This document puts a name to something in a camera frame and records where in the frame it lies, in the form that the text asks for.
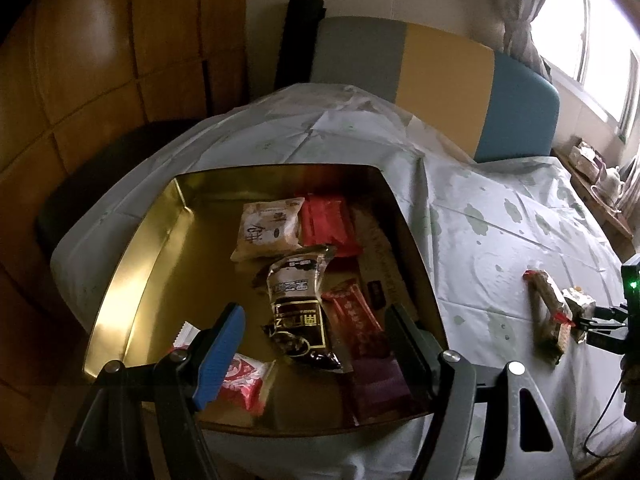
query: gray curtain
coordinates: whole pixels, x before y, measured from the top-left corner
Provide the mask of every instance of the gray curtain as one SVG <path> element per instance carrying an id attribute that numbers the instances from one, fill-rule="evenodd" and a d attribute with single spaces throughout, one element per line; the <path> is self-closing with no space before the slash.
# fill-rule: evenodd
<path id="1" fill-rule="evenodd" d="M 551 81 L 531 38 L 531 22 L 545 0 L 497 0 L 504 20 L 504 53 Z"/>

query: white tablecloth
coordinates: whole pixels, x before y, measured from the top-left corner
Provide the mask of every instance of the white tablecloth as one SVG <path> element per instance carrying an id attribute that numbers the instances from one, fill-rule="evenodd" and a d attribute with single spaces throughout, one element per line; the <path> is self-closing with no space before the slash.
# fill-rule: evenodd
<path id="1" fill-rule="evenodd" d="M 300 162 L 380 168 L 411 227 L 451 348 L 476 364 L 529 369 L 576 468 L 584 439 L 619 377 L 620 358 L 572 344 L 558 366 L 536 354 L 535 320 L 522 273 L 543 268 L 561 288 L 581 285 L 602 306 L 622 299 L 620 261 L 550 157 L 473 164 L 433 128 L 357 88 L 296 85 L 202 121 L 116 184 L 66 234 L 51 261 L 58 288 L 91 330 L 126 244 L 176 174 L 225 166 Z M 617 394 L 591 449 L 606 452 L 634 425 Z M 305 439 L 207 432 L 210 446 L 265 479 L 406 478 L 429 418 L 392 428 Z M 477 461 L 482 406 L 465 470 Z"/>

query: black snack package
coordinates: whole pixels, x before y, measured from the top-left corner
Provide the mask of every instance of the black snack package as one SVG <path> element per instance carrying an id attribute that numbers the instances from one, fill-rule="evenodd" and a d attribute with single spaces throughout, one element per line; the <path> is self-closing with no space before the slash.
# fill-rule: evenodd
<path id="1" fill-rule="evenodd" d="M 324 370 L 341 368 L 320 297 L 322 276 L 334 254 L 328 245 L 300 249 L 272 264 L 267 275 L 273 323 L 265 333 L 287 356 Z"/>

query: blue gripper pad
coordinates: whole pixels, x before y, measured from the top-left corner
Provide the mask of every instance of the blue gripper pad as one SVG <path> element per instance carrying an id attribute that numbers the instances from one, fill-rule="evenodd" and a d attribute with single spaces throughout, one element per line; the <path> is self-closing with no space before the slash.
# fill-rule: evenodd
<path id="1" fill-rule="evenodd" d="M 226 320 L 218 332 L 209 351 L 198 367 L 198 383 L 193 393 L 193 403 L 198 411 L 203 410 L 208 402 L 218 396 L 222 381 L 229 369 L 231 359 L 233 359 L 244 334 L 244 309 L 238 304 L 231 304 L 231 312 L 226 316 Z"/>

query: metal screw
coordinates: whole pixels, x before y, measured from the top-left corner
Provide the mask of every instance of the metal screw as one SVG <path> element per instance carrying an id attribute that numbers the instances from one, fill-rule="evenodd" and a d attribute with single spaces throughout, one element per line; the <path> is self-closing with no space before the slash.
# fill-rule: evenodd
<path id="1" fill-rule="evenodd" d="M 524 364 L 519 361 L 511 361 L 508 365 L 508 369 L 513 375 L 522 375 L 525 370 Z"/>
<path id="2" fill-rule="evenodd" d="M 120 370 L 121 366 L 122 366 L 122 363 L 114 359 L 113 361 L 109 361 L 107 364 L 104 365 L 104 371 L 107 372 L 108 374 L 114 374 L 118 370 Z"/>
<path id="3" fill-rule="evenodd" d="M 448 361 L 449 363 L 457 363 L 458 361 L 460 361 L 460 354 L 455 350 L 445 350 L 442 353 L 442 357 L 445 361 Z"/>
<path id="4" fill-rule="evenodd" d="M 187 358 L 188 352 L 182 348 L 178 348 L 169 354 L 169 359 L 174 363 L 181 363 Z"/>

